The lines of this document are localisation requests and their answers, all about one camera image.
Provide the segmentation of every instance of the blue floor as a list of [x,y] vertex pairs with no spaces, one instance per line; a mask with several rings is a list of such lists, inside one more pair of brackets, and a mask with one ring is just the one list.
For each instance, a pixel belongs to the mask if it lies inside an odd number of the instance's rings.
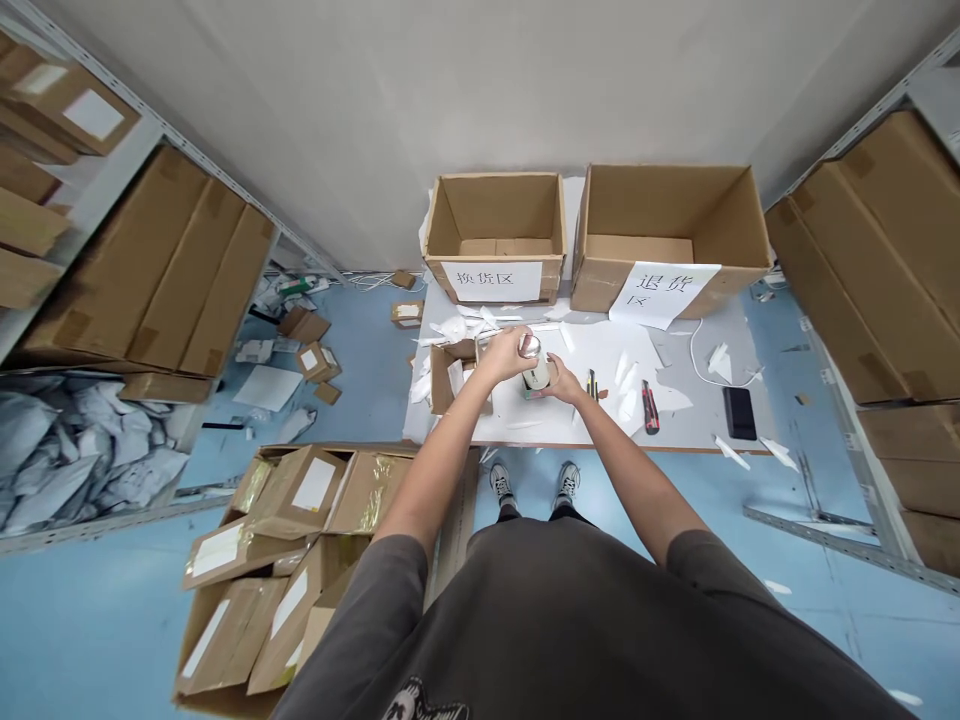
[[[333,326],[324,338],[344,367],[332,384],[343,390],[329,407],[304,386],[285,410],[317,408],[316,423],[301,441],[396,441],[401,436],[415,331],[396,329],[390,304],[410,295],[392,288],[369,293],[342,288],[315,296]],[[749,458],[747,472],[721,456],[653,456],[705,521],[758,577],[789,589],[779,599],[798,617],[861,663],[886,688],[922,700],[911,709],[923,718],[952,718],[960,707],[960,602],[857,560],[743,517],[752,504],[780,515],[802,515],[811,503],[867,519],[846,460],[830,405],[817,375],[789,294],[749,304],[749,319],[764,378],[781,423],[783,444],[802,460],[801,476],[769,457]],[[251,319],[244,337],[271,337],[274,329]],[[376,351],[364,336],[376,340]],[[293,369],[291,357],[273,362]],[[226,388],[208,420],[247,416],[232,398],[251,366],[231,366]],[[810,403],[800,405],[804,393]],[[252,422],[243,433],[205,431],[188,466],[187,485],[221,481],[244,470],[255,447],[272,442],[283,420]],[[599,527],[644,552],[616,499],[596,453],[506,448],[506,464],[521,512],[545,518],[560,464],[581,467],[578,509]],[[476,527],[496,518],[496,503],[481,476]],[[211,529],[211,511],[96,542],[58,546],[0,560],[4,637],[0,692],[5,717],[189,717],[169,704],[180,637],[190,597],[179,589],[191,540]]]

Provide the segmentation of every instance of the black phone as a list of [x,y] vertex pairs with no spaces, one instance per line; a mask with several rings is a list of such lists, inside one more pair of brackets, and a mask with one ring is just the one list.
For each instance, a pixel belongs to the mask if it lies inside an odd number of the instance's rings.
[[727,431],[736,440],[756,440],[757,425],[753,421],[753,403],[746,388],[723,389],[723,406],[727,412]]

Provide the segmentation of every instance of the chinese text sign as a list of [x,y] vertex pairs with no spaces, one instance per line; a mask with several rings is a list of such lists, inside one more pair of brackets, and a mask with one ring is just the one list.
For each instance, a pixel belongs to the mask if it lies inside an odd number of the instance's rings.
[[610,308],[610,319],[666,330],[718,270],[719,265],[636,262]]
[[444,262],[441,265],[460,302],[529,302],[540,299],[541,262]]

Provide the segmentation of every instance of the sneaker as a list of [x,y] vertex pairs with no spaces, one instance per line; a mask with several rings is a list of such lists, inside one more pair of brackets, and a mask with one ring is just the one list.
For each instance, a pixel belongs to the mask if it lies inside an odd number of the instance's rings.
[[490,468],[490,487],[497,494],[497,502],[503,505],[505,498],[513,498],[513,490],[510,489],[510,474],[501,463],[494,463]]
[[560,489],[557,491],[557,499],[553,501],[553,509],[556,510],[563,503],[573,505],[579,487],[580,468],[567,460],[560,468]]

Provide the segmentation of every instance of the hand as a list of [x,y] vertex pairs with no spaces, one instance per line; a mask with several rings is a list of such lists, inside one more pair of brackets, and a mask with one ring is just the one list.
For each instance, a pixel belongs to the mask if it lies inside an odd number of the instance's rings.
[[587,391],[584,390],[580,384],[580,381],[577,380],[577,376],[570,372],[567,366],[563,364],[563,360],[553,353],[547,353],[547,357],[553,360],[557,366],[560,377],[557,378],[557,381],[553,385],[543,391],[544,397],[555,397],[570,405],[576,405],[582,398],[589,397]]
[[524,333],[529,332],[530,328],[526,325],[517,325],[504,330],[499,335],[494,335],[483,357],[480,358],[473,377],[479,375],[486,378],[492,385],[496,385],[519,375],[524,370],[535,368],[536,358],[522,358],[517,352],[520,347],[520,338]]

